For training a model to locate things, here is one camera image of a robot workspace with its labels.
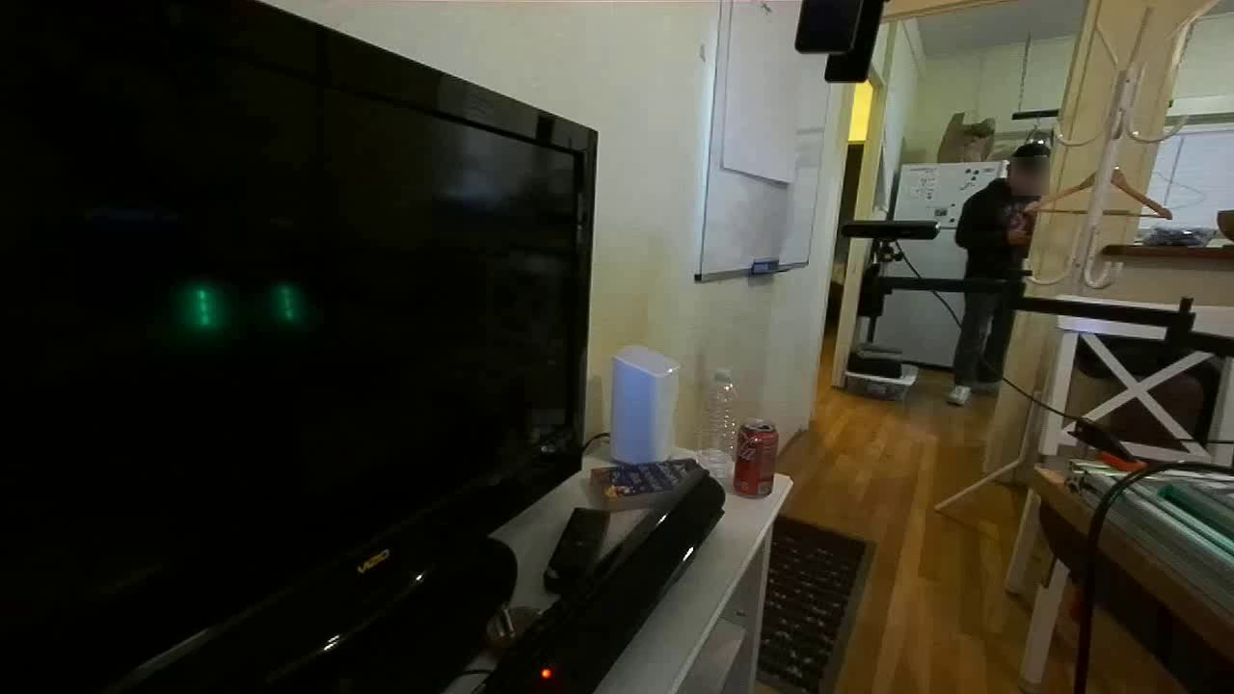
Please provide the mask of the black remote control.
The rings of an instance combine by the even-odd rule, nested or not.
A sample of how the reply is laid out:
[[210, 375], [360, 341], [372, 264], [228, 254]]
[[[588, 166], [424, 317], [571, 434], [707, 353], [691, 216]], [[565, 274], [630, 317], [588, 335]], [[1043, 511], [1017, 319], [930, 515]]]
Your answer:
[[544, 566], [544, 588], [568, 593], [580, 588], [601, 556], [610, 519], [601, 511], [575, 511], [559, 531], [559, 544]]

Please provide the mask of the black soundbar speaker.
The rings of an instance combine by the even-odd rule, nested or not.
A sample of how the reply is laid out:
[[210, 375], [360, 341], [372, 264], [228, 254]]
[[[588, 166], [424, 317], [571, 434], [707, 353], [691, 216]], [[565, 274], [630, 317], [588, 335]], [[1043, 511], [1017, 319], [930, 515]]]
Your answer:
[[595, 694], [721, 519], [724, 492], [711, 475], [670, 493], [514, 641], [486, 694]]

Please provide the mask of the clear plastic water bottle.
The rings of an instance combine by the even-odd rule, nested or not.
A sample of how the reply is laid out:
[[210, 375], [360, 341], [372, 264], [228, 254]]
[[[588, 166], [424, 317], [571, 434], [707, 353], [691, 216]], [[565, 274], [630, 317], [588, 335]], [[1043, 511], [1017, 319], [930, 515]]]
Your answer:
[[711, 425], [707, 425], [707, 467], [716, 480], [734, 480], [736, 444], [736, 378], [730, 371], [711, 375]]

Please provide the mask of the small dark card box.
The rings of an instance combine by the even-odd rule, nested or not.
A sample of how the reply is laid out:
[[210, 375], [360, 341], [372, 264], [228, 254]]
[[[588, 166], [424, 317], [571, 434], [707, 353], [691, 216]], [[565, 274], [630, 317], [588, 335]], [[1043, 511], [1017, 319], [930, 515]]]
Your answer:
[[696, 458], [622, 463], [610, 470], [610, 501], [656, 501], [702, 480]]

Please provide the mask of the red soda can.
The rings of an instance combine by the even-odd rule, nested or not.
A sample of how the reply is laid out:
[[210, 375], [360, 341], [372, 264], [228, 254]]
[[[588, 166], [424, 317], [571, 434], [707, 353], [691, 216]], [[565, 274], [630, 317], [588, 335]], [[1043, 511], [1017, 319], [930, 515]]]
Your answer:
[[736, 430], [736, 475], [742, 498], [768, 498], [777, 483], [779, 434], [768, 420], [746, 420]]

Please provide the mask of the black keyboard on stand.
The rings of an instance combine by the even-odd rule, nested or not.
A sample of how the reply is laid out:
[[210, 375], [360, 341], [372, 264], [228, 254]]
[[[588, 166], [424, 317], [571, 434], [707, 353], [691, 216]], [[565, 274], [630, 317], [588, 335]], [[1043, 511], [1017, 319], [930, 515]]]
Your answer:
[[840, 237], [871, 243], [865, 258], [865, 279], [862, 279], [856, 348], [847, 353], [845, 381], [905, 393], [919, 381], [919, 371], [896, 348], [874, 345], [883, 297], [891, 292], [891, 286], [883, 282], [883, 269], [905, 258], [904, 250], [905, 240], [932, 240], [939, 224], [932, 220], [847, 220]]

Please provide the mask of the white tv stand cabinet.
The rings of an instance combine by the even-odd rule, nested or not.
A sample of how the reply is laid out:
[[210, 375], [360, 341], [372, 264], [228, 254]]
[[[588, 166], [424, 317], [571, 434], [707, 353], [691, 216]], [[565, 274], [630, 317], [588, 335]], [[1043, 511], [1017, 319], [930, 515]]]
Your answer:
[[[527, 608], [536, 623], [556, 607], [539, 588], [539, 570], [559, 542], [575, 507], [588, 501], [588, 470], [559, 483], [553, 493], [534, 501], [523, 515], [505, 521], [494, 538], [518, 556], [514, 608]], [[595, 684], [568, 684], [565, 666], [548, 666], [553, 678], [536, 684], [548, 694], [752, 694], [757, 655], [764, 634], [764, 593], [770, 566], [770, 530], [790, 498], [790, 480], [777, 475], [768, 498], [742, 498], [724, 488], [724, 515], [700, 542], [696, 556], [684, 551], [684, 566], [662, 584], [643, 623], [630, 634], [622, 653], [599, 666]], [[477, 655], [442, 694], [490, 694], [498, 655]]]

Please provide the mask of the dark floor mat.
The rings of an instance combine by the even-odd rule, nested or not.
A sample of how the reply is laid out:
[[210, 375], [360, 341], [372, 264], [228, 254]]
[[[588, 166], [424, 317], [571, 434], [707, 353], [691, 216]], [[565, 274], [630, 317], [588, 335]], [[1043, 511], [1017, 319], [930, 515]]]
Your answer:
[[770, 694], [829, 694], [862, 607], [871, 544], [779, 519], [759, 625], [759, 684]]

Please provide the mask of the black flat screen television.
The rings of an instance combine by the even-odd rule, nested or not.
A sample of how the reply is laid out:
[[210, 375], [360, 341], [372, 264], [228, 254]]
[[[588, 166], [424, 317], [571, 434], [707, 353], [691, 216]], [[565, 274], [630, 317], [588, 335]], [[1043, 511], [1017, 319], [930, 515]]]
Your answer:
[[442, 694], [580, 463], [595, 175], [268, 0], [0, 0], [0, 694]]

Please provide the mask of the person in dark clothes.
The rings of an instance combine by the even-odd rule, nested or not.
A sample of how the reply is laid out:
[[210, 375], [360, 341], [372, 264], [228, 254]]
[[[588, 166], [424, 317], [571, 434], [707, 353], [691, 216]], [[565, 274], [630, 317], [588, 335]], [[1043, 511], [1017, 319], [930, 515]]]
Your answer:
[[1014, 282], [1034, 240], [1038, 198], [1050, 172], [1043, 142], [1023, 142], [1003, 177], [971, 193], [962, 210], [955, 243], [966, 247], [966, 319], [954, 353], [954, 404], [968, 404], [980, 387], [1003, 378], [1014, 324]]

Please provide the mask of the white coat rack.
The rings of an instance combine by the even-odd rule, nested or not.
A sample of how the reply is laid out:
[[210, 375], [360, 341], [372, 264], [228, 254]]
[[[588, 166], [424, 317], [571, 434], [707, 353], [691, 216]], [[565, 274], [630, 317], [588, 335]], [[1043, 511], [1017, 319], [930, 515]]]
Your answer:
[[1008, 387], [995, 398], [988, 434], [988, 467], [1023, 463], [1029, 441], [1029, 389], [1054, 378], [1050, 319], [1029, 303], [1178, 303], [1184, 269], [1125, 269], [1106, 247], [1133, 240], [1125, 213], [1112, 213], [1119, 182], [1151, 182], [1157, 142], [1164, 138], [1170, 98], [1191, 28], [1220, 0], [1085, 0], [1081, 38], [1074, 48], [1061, 128], [1038, 233], [1029, 240], [1029, 274], [1014, 282], [977, 282], [980, 297], [1003, 297], [1014, 317], [1008, 353]]

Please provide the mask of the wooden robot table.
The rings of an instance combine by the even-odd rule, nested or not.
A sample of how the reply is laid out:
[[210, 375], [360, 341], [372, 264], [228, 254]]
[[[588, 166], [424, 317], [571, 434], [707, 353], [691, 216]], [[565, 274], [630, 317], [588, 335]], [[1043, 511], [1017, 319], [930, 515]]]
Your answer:
[[1044, 542], [1081, 588], [1075, 688], [1088, 688], [1102, 607], [1191, 694], [1234, 692], [1230, 488], [1230, 470], [1200, 463], [1034, 475]]

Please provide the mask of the white wall whiteboard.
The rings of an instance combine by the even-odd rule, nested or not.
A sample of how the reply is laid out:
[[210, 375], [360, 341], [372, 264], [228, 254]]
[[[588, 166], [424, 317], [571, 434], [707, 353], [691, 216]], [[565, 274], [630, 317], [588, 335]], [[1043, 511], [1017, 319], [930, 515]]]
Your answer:
[[811, 264], [827, 89], [793, 51], [802, 0], [721, 0], [700, 282], [768, 279]]

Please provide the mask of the white x-frame side table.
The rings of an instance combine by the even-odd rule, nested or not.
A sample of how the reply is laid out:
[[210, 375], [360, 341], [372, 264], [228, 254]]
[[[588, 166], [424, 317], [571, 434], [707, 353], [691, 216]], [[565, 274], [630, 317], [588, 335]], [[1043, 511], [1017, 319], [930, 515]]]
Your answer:
[[1008, 590], [1029, 599], [1029, 629], [1017, 688], [1038, 694], [1044, 684], [1063, 599], [1081, 588], [1061, 570], [1044, 530], [1038, 470], [1074, 475], [1147, 470], [1161, 463], [1200, 463], [1230, 470], [1230, 312], [1205, 308], [1206, 335], [1170, 341], [1161, 304], [1075, 297], [1034, 304], [1050, 308], [1044, 393], [1029, 393], [1043, 420], [1029, 434], [1025, 507], [1008, 563]]

